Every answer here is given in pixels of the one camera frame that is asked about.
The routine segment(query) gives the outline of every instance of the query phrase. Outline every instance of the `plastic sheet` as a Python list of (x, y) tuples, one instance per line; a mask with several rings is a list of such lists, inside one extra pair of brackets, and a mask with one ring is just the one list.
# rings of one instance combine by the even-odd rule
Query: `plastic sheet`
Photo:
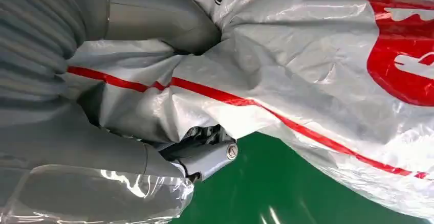
[(102, 126), (153, 141), (260, 131), (373, 201), (434, 217), (434, 0), (196, 1), (217, 46), (88, 42), (69, 97), (94, 94)]
[(184, 178), (68, 166), (2, 168), (0, 176), (10, 190), (0, 196), (2, 223), (167, 223), (193, 193)]

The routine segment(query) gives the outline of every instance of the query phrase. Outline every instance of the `red and white plastic bag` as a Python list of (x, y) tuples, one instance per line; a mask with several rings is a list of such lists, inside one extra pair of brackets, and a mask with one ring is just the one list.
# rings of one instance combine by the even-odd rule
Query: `red and white plastic bag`
[(361, 195), (434, 218), (434, 0), (195, 1), (218, 45), (87, 42), (70, 97), (99, 90), (102, 126), (154, 141), (260, 131)]

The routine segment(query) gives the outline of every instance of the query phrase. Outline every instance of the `clear plastic wrap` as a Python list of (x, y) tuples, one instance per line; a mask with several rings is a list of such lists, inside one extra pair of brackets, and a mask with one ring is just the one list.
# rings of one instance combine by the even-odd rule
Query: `clear plastic wrap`
[(193, 193), (185, 178), (57, 165), (0, 168), (0, 177), (5, 224), (167, 223)]

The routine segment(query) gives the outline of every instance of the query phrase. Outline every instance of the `screw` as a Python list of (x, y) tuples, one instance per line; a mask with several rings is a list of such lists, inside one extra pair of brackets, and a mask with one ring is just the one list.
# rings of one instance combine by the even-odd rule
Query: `screw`
[(200, 173), (194, 173), (192, 175), (187, 176), (187, 178), (191, 181), (191, 183), (195, 183), (198, 179), (200, 179)]
[(230, 144), (228, 146), (227, 157), (229, 160), (234, 160), (238, 155), (238, 147), (236, 144)]

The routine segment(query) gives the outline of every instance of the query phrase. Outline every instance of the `green floor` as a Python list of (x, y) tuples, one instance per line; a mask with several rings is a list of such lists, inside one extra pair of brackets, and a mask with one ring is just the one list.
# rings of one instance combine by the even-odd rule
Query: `green floor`
[(172, 224), (429, 223), (363, 198), (278, 139), (255, 133), (239, 147), (235, 162), (196, 184), (192, 203)]

